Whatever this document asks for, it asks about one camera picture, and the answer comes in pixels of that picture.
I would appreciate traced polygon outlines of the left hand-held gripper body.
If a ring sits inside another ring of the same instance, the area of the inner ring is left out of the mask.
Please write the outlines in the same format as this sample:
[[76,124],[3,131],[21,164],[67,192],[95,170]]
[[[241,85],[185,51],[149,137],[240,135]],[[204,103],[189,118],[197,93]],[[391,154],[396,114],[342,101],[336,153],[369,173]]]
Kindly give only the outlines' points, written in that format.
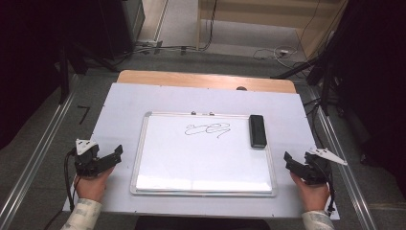
[[104,172],[98,157],[99,145],[93,140],[76,140],[75,167],[77,175],[95,177]]

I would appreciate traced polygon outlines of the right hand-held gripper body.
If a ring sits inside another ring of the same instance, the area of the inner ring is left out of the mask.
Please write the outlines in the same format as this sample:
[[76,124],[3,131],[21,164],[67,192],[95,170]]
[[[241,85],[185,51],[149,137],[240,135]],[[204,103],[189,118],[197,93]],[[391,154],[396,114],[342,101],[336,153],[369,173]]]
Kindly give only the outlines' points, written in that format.
[[329,149],[310,149],[304,154],[308,171],[304,181],[308,185],[318,185],[329,182],[331,175],[331,162],[347,166],[348,162]]

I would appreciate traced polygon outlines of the black whiteboard eraser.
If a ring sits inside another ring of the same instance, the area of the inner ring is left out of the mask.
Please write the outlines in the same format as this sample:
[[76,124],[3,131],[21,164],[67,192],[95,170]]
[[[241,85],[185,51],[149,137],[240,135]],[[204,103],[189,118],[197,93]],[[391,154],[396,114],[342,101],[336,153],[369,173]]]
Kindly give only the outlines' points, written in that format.
[[255,149],[264,149],[267,146],[264,120],[261,115],[249,117],[250,143]]

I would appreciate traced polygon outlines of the white whiteboard with metal frame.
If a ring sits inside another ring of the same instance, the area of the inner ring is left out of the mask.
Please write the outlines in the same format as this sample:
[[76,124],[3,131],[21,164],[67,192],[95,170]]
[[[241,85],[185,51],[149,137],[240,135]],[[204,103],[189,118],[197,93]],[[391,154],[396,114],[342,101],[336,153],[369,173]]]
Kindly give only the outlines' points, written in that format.
[[130,192],[135,196],[277,194],[272,154],[251,145],[250,115],[148,112]]

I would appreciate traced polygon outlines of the person's right hand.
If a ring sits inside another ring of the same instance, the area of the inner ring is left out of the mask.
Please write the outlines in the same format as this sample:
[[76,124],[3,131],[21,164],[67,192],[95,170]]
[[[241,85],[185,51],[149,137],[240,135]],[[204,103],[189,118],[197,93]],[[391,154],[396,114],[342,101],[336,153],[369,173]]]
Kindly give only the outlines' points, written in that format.
[[295,173],[292,172],[290,176],[298,188],[304,210],[306,212],[324,211],[329,198],[328,185],[307,185]]

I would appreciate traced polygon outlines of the person's left hand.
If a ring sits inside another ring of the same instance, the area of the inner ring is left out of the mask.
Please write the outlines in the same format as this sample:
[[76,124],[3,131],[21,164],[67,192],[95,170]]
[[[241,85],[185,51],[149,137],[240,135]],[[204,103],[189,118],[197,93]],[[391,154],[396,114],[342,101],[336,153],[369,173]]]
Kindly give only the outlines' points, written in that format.
[[77,175],[75,178],[75,185],[79,198],[86,198],[101,203],[106,189],[107,178],[113,171],[114,169],[110,168],[96,177]]

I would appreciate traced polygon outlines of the white table cover panel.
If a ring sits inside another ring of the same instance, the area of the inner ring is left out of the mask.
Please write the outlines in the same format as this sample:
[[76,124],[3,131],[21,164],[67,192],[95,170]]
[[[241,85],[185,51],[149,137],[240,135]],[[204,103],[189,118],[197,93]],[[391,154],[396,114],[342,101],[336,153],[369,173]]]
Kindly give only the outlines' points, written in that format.
[[[277,194],[272,197],[133,195],[130,182],[143,120],[148,112],[261,115],[272,154]],[[298,161],[315,144],[301,98],[292,93],[115,83],[92,135],[100,154],[123,146],[122,162],[108,179],[103,209],[138,215],[282,219],[303,211],[285,167],[287,151]]]

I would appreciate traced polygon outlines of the black metal stand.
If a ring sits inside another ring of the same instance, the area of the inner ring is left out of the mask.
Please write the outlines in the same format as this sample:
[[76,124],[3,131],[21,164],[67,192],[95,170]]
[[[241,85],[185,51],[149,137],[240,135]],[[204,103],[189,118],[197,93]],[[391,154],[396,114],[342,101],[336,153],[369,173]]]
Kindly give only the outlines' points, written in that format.
[[88,71],[88,66],[84,57],[89,57],[100,64],[102,67],[110,70],[111,72],[118,72],[117,68],[94,54],[83,45],[69,40],[63,40],[59,47],[59,78],[60,78],[60,99],[59,103],[63,104],[70,93],[68,65],[71,65],[77,74],[85,75]]
[[317,57],[312,58],[310,61],[307,61],[303,64],[300,64],[298,67],[294,67],[292,70],[289,70],[285,73],[277,75],[274,77],[274,80],[285,80],[301,71],[307,67],[311,67],[312,70],[307,76],[306,82],[309,85],[316,85],[319,81],[323,81],[322,85],[322,95],[321,101],[319,102],[320,107],[324,111],[325,115],[328,116],[328,92],[329,86],[333,79],[332,70],[333,70],[333,56],[334,52],[337,50],[337,46],[340,43],[340,40],[345,35],[345,31],[349,26],[349,22],[346,19],[342,19],[338,25],[337,30],[334,35],[327,43],[325,49]]

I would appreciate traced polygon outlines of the wooden table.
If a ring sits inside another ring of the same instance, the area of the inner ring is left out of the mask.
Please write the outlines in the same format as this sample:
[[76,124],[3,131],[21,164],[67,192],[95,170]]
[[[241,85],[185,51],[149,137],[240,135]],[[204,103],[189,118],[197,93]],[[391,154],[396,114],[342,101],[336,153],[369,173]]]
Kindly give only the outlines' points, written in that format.
[[123,70],[119,74],[117,82],[232,90],[244,88],[247,91],[256,92],[297,93],[291,80],[257,79],[218,74]]

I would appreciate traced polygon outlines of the grey power strip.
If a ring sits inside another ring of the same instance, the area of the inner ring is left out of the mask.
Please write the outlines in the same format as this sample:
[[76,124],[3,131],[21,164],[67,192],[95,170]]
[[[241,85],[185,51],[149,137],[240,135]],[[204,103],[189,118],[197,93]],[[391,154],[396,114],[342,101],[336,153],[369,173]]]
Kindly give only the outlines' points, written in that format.
[[138,41],[135,45],[134,53],[159,54],[162,48],[162,41]]

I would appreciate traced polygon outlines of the black cabinet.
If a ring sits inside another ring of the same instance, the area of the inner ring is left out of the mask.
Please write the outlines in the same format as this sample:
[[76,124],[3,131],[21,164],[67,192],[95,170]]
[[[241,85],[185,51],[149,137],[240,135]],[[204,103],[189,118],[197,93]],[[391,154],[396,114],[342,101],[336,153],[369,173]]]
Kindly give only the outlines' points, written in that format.
[[100,58],[134,49],[146,16],[143,0],[72,0],[71,36]]

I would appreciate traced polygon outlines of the light wooden shelf unit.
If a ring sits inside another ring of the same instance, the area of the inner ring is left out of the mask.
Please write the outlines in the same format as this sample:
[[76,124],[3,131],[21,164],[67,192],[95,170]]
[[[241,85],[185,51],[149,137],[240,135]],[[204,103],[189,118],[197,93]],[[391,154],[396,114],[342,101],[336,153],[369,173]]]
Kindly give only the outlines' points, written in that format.
[[202,19],[294,28],[307,58],[315,58],[340,23],[349,0],[198,0],[196,43]]

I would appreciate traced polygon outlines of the metal floor rail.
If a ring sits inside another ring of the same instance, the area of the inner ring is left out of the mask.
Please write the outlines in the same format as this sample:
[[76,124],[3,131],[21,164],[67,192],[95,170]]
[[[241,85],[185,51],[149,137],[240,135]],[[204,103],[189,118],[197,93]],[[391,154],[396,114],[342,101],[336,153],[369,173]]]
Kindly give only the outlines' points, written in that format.
[[12,187],[11,192],[7,196],[5,204],[2,206],[0,212],[0,230],[9,229],[19,206],[28,192],[34,177],[39,170],[39,167],[42,164],[42,161],[45,158],[62,121],[65,118],[72,100],[76,95],[77,88],[79,87],[81,80],[82,76],[78,74],[75,74],[70,79],[68,85],[71,87],[71,92],[68,94],[66,100],[56,108],[56,111],[42,134],[41,139],[36,145],[31,158],[26,164],[23,172],[20,174],[17,182]]
[[[337,138],[337,134],[331,123],[330,116],[327,116],[324,110],[321,107],[318,107],[316,109],[316,117],[319,120],[320,126],[323,128],[322,132],[318,132],[315,124],[312,124],[313,131],[319,145],[328,147],[339,157],[346,160],[347,156],[343,152],[342,146]],[[337,169],[340,172],[343,183],[345,184],[346,190],[349,194],[349,201],[351,202],[351,206],[353,207],[362,229],[377,230],[377,226],[374,222],[367,202],[360,190],[360,187],[356,182],[356,178],[354,177],[351,166],[338,165]]]

